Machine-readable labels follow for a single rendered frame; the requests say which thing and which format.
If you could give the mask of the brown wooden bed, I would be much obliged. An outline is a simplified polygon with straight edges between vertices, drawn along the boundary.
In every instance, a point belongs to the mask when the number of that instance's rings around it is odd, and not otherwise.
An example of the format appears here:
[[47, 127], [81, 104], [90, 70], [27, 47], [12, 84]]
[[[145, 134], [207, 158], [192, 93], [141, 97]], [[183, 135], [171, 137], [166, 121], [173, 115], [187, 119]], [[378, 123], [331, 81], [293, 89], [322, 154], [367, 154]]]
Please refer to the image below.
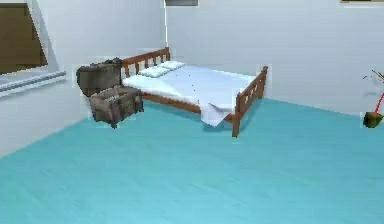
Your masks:
[[168, 48], [123, 59], [123, 85], [140, 89], [146, 100], [197, 113], [211, 126], [230, 122], [234, 137], [254, 100], [263, 97], [266, 66], [256, 76], [186, 64], [157, 78], [138, 74], [149, 67], [160, 67], [165, 61], [173, 61]]

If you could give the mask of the white pillow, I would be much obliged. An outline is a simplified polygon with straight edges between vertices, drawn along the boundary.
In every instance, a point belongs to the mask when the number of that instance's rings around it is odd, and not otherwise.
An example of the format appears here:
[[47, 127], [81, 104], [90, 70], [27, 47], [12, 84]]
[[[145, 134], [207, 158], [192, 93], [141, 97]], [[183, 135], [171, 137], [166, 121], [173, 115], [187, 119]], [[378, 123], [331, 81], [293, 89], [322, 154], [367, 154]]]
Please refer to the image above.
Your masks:
[[164, 67], [170, 70], [175, 70], [183, 66], [184, 66], [184, 63], [178, 62], [178, 61], [165, 61], [160, 64], [160, 67]]
[[151, 77], [151, 78], [157, 78], [157, 77], [160, 77], [160, 76], [162, 76], [168, 72], [169, 72], [168, 68], [154, 66], [154, 67], [149, 67], [149, 68], [140, 70], [138, 72], [138, 74], [143, 75], [143, 76], [147, 76], [147, 77]]

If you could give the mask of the dark brown wooden chest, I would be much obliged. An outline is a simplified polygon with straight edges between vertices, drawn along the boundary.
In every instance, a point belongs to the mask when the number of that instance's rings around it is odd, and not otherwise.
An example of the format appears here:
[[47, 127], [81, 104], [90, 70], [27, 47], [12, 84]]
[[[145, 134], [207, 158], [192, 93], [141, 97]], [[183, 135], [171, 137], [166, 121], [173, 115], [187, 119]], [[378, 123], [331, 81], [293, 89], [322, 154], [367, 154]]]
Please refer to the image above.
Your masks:
[[141, 91], [122, 84], [122, 60], [113, 58], [101, 63], [80, 66], [76, 71], [77, 84], [89, 99], [93, 118], [116, 128], [125, 118], [143, 112]]

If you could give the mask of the grey framed wall picture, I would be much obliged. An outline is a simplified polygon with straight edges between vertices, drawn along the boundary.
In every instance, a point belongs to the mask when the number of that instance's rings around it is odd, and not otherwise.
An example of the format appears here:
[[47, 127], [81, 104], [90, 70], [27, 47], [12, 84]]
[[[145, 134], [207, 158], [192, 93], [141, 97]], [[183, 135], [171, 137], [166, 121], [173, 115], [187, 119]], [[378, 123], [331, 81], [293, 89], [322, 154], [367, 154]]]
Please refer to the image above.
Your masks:
[[199, 0], [165, 0], [168, 7], [195, 7], [198, 6]]

